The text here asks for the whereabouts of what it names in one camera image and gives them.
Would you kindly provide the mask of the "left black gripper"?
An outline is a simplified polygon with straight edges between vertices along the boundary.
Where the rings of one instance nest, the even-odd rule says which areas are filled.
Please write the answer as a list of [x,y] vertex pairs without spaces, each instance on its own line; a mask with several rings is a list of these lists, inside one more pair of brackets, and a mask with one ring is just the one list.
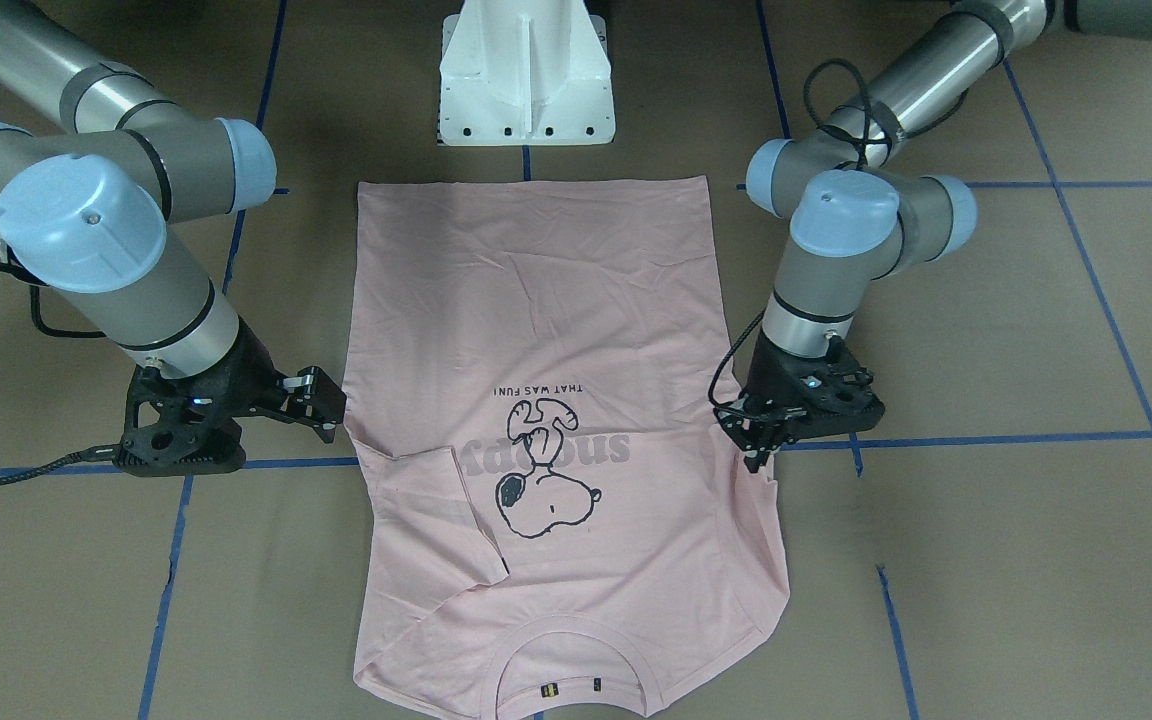
[[823,356],[799,357],[760,332],[745,386],[736,400],[714,401],[714,415],[745,468],[759,473],[786,445],[874,429],[884,404],[872,382],[841,338],[828,338]]

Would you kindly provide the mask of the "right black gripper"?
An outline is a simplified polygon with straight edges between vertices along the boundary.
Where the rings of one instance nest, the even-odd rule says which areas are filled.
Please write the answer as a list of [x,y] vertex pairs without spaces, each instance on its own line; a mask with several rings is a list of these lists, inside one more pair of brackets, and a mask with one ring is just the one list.
[[346,395],[320,366],[280,373],[247,323],[215,365],[197,376],[134,372],[116,468],[132,477],[229,473],[244,464],[241,416],[303,425],[332,445],[344,420]]

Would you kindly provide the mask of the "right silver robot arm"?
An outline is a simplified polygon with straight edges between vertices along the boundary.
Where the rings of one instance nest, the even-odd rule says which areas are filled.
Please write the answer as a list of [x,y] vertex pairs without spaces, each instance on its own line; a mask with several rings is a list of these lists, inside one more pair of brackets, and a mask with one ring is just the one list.
[[104,56],[35,3],[0,1],[0,85],[59,126],[0,122],[0,272],[69,302],[134,364],[122,437],[0,477],[0,486],[77,462],[132,477],[229,473],[244,465],[241,420],[262,416],[333,442],[342,389],[319,366],[285,374],[174,223],[270,200],[276,159],[247,120],[196,118],[128,65]]

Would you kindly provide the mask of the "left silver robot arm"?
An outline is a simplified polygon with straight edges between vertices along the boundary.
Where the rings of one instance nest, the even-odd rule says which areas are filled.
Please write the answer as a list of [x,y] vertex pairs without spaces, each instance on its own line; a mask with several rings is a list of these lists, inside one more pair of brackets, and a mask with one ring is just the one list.
[[963,247],[978,222],[960,179],[890,172],[902,149],[954,118],[973,83],[1059,37],[1152,41],[1152,1],[948,1],[874,77],[846,58],[803,81],[809,129],[755,152],[750,200],[788,227],[740,396],[714,406],[748,470],[795,445],[874,429],[884,406],[847,344],[870,285]]

